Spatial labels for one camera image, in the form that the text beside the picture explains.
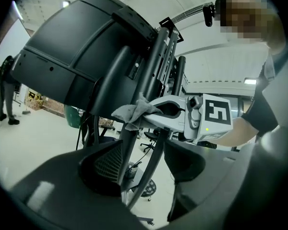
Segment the gray pants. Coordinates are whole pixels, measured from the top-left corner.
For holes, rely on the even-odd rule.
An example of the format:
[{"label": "gray pants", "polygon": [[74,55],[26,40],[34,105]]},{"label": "gray pants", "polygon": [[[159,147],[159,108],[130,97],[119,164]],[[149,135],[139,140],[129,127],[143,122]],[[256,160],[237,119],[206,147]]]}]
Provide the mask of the gray pants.
[{"label": "gray pants", "polygon": [[3,115],[3,103],[5,100],[6,111],[9,119],[15,119],[12,113],[12,103],[15,86],[12,83],[3,81],[0,85],[0,116]]}]

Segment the person's neck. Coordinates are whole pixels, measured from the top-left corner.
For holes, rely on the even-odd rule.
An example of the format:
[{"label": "person's neck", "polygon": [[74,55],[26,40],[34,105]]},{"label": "person's neck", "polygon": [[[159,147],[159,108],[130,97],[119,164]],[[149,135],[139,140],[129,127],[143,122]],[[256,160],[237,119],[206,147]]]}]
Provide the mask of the person's neck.
[{"label": "person's neck", "polygon": [[272,16],[268,22],[266,37],[264,41],[270,48],[271,54],[276,55],[282,52],[286,45],[286,38],[282,21],[277,14]]}]

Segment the black shoe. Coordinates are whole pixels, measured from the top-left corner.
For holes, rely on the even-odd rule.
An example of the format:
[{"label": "black shoe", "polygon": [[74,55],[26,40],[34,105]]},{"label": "black shoe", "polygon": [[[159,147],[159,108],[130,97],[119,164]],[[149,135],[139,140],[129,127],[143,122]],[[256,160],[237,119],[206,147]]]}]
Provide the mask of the black shoe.
[{"label": "black shoe", "polygon": [[2,114],[2,115],[0,116],[0,121],[3,121],[4,119],[6,119],[6,114]]},{"label": "black shoe", "polygon": [[9,119],[9,125],[18,125],[20,122],[17,119]]}]

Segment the ceiling light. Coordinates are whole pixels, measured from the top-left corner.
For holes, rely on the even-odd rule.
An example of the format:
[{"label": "ceiling light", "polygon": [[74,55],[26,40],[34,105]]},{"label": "ceiling light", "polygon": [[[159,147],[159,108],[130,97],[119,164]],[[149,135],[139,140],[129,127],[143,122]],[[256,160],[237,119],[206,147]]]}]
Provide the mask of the ceiling light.
[{"label": "ceiling light", "polygon": [[23,17],[22,17],[22,15],[21,15],[20,12],[19,12],[19,9],[18,9],[15,1],[12,1],[12,5],[13,5],[14,9],[16,10],[19,19],[24,20]]},{"label": "ceiling light", "polygon": [[244,84],[256,84],[257,83],[257,79],[248,79],[248,78],[246,78],[245,80],[244,80]]},{"label": "ceiling light", "polygon": [[63,8],[67,7],[70,4],[69,1],[63,1]]}]

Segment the person's leg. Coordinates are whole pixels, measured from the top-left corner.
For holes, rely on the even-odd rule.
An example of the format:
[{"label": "person's leg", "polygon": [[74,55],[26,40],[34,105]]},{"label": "person's leg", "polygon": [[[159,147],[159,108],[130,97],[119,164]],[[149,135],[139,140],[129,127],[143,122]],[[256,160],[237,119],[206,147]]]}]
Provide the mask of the person's leg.
[{"label": "person's leg", "polygon": [[4,85],[0,84],[0,121],[6,118],[6,114],[3,113],[3,104],[4,104]]},{"label": "person's leg", "polygon": [[12,112],[12,105],[13,105],[13,96],[14,96],[14,84],[7,83],[3,81],[4,84],[4,92],[5,92],[5,105],[6,105],[6,111],[8,113],[9,117],[9,124],[10,125],[17,125],[19,124],[19,121],[16,120],[13,116]]}]

